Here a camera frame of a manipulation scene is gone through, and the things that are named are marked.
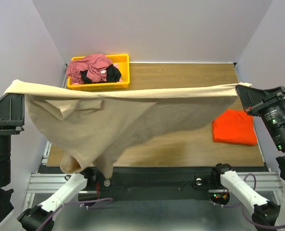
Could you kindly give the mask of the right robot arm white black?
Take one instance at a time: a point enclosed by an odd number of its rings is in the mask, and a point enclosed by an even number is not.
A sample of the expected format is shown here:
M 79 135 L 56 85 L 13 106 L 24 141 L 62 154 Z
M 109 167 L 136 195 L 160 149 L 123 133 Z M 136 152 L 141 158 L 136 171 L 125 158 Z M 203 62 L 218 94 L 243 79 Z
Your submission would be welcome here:
M 277 150 L 285 153 L 285 87 L 260 90 L 238 85 L 236 91 L 243 110 L 262 119 Z M 280 205 L 258 194 L 229 164 L 217 164 L 210 175 L 212 186 L 223 186 L 238 198 L 242 211 L 251 215 L 246 220 L 259 231 L 285 231 L 285 156 L 277 157 L 276 161 L 283 191 Z

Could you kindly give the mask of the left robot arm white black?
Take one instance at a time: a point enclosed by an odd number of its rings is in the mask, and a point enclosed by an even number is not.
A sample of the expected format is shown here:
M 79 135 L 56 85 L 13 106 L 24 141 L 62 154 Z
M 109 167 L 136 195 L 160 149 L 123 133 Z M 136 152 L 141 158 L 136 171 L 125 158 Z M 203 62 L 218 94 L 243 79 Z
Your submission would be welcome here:
M 79 191 L 92 189 L 95 177 L 89 173 L 73 174 L 49 199 L 14 215 L 10 202 L 13 190 L 4 190 L 11 182 L 11 136 L 23 131 L 25 124 L 24 96 L 5 94 L 0 98 L 0 231 L 50 231 L 53 216 L 69 204 Z

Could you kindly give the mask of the beige t shirt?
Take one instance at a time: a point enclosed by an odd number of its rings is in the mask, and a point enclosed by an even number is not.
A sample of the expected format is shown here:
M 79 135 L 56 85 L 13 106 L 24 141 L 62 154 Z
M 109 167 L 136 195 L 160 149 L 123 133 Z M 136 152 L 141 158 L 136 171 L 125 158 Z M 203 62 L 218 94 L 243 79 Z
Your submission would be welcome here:
M 205 127 L 236 101 L 237 87 L 87 92 L 15 80 L 6 92 L 24 95 L 35 127 L 64 150 L 64 173 L 94 165 L 109 179 L 126 149 Z

